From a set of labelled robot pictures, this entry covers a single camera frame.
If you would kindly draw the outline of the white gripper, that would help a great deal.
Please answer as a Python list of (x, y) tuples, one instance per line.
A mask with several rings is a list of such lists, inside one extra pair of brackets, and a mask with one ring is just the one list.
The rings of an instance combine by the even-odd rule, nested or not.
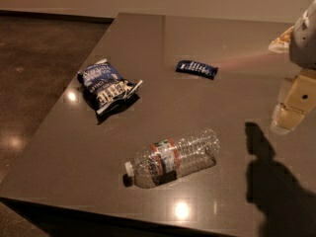
[(316, 0), (268, 47), (275, 53), (289, 53), (290, 61), (302, 69), (286, 77), (280, 87), (271, 130), (279, 135), (294, 131), (316, 107)]

